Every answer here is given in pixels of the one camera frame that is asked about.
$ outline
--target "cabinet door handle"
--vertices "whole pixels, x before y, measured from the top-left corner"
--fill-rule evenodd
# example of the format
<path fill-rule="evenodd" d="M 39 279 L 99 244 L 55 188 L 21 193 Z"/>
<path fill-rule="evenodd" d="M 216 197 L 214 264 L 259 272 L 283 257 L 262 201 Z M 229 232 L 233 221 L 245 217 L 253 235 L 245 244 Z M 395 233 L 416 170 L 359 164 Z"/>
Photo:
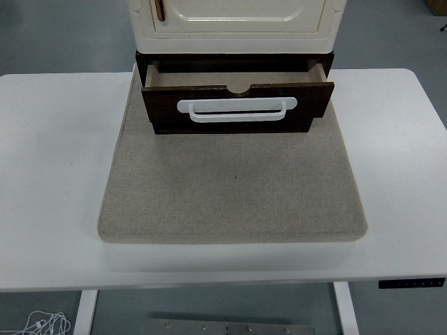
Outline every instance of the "cabinet door handle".
<path fill-rule="evenodd" d="M 159 19 L 159 21 L 163 22 L 164 20 L 166 20 L 165 6 L 163 4 L 163 0 L 155 0 L 155 10 L 156 10 L 156 16 Z"/>

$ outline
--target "white table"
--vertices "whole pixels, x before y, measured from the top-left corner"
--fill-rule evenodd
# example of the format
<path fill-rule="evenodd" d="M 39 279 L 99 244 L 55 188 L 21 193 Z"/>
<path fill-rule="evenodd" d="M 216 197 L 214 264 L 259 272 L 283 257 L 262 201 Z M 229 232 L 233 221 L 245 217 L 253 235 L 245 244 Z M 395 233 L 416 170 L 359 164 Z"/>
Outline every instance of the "white table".
<path fill-rule="evenodd" d="M 445 276 L 447 132 L 425 92 L 400 69 L 329 79 L 366 236 L 166 246 L 96 232 L 131 73 L 0 77 L 0 290 Z"/>

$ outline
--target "metal plate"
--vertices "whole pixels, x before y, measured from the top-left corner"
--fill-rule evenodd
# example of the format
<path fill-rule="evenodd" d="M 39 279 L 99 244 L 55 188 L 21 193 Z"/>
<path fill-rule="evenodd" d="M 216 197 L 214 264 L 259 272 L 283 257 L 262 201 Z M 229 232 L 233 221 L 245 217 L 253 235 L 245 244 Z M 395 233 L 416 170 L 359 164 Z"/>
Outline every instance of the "metal plate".
<path fill-rule="evenodd" d="M 314 335 L 312 326 L 149 319 L 140 335 Z"/>

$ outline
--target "felt mat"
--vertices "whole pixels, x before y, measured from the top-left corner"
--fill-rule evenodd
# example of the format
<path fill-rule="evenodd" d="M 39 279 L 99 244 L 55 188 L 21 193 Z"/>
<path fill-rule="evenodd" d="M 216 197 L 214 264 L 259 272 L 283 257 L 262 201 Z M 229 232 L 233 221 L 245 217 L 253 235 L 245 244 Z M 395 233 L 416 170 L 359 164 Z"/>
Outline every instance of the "felt mat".
<path fill-rule="evenodd" d="M 103 241 L 353 241 L 367 223 L 332 107 L 308 133 L 155 135 L 133 76 L 105 190 Z"/>

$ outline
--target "dark wooden drawer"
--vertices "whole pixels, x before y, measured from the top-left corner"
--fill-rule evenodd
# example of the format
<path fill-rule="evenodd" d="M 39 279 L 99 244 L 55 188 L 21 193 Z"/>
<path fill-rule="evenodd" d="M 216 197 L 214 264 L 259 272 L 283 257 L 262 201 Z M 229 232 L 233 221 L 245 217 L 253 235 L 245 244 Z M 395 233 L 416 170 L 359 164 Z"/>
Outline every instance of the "dark wooden drawer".
<path fill-rule="evenodd" d="M 237 72 L 230 72 L 231 66 L 150 65 L 142 97 L 155 133 L 307 132 L 334 89 L 316 61 L 291 70 L 256 63 L 254 71 L 234 61 Z"/>

